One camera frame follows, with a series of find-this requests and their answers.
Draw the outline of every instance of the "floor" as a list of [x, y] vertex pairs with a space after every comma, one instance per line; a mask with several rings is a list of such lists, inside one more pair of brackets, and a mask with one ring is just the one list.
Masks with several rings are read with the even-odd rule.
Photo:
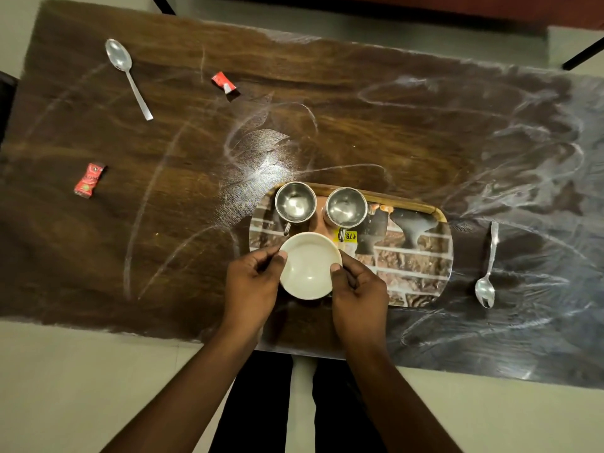
[[[39, 1], [0, 0], [0, 70], [19, 76]], [[156, 11], [150, 0], [102, 2]], [[515, 31], [435, 24], [425, 19], [397, 22], [234, 0], [170, 2], [178, 15], [197, 19], [540, 68], [558, 68], [603, 35], [566, 28]], [[575, 72], [604, 76], [604, 53]], [[199, 349], [178, 342], [3, 321], [0, 343], [0, 450], [6, 453], [100, 450]], [[310, 391], [315, 365], [311, 358], [295, 360], [288, 453], [313, 451]], [[465, 452], [601, 451], [604, 391], [400, 371]], [[208, 450], [220, 412], [196, 452]]]

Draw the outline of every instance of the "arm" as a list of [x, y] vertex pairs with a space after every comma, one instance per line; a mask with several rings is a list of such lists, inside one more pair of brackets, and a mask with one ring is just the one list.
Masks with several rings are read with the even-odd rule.
[[386, 350], [386, 284], [342, 253], [334, 264], [333, 323], [369, 416], [390, 453], [461, 450], [405, 381]]
[[[225, 314], [212, 339], [103, 449], [190, 453], [254, 350], [277, 298], [284, 252], [266, 248], [229, 264]], [[260, 268], [270, 260], [264, 272]]]

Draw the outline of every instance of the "spoon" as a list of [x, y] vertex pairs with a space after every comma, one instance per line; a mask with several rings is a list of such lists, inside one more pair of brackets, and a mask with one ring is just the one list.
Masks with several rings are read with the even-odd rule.
[[109, 57], [111, 64], [118, 70], [126, 73], [126, 76], [128, 76], [128, 81], [130, 82], [134, 96], [137, 98], [138, 105], [141, 107], [141, 111], [143, 112], [145, 119], [147, 119], [147, 121], [153, 119], [151, 111], [149, 111], [145, 100], [143, 100], [141, 93], [138, 91], [137, 85], [134, 83], [134, 80], [130, 75], [132, 58], [130, 57], [128, 51], [126, 51], [126, 48], [122, 46], [119, 41], [110, 39], [105, 42], [105, 51], [107, 51], [107, 56]]
[[492, 308], [495, 303], [495, 289], [489, 281], [489, 275], [493, 270], [493, 262], [495, 261], [495, 250], [497, 249], [497, 243], [499, 242], [499, 223], [491, 222], [491, 247], [489, 251], [489, 266], [487, 267], [487, 274], [480, 278], [476, 282], [474, 291], [476, 291], [476, 298], [484, 308]]

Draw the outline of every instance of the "forearm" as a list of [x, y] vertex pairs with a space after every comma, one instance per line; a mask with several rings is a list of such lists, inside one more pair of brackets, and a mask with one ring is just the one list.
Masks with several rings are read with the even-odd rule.
[[461, 452], [379, 347], [348, 347], [346, 359], [369, 415], [390, 453]]
[[190, 453], [256, 340], [220, 329], [103, 453]]

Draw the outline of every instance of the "brick pattern tray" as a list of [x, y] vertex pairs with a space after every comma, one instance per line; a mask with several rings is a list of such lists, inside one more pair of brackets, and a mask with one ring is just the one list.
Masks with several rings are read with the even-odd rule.
[[[316, 213], [306, 223], [293, 226], [291, 235], [319, 232], [340, 249], [363, 262], [387, 283], [390, 305], [425, 307], [445, 289], [453, 265], [453, 241], [445, 215], [434, 206], [399, 197], [361, 191], [369, 214], [356, 228], [357, 242], [337, 242], [337, 230], [325, 226], [321, 211], [336, 186], [307, 183], [317, 196]], [[281, 244], [285, 222], [274, 208], [270, 190], [256, 206], [249, 227], [249, 249]]]

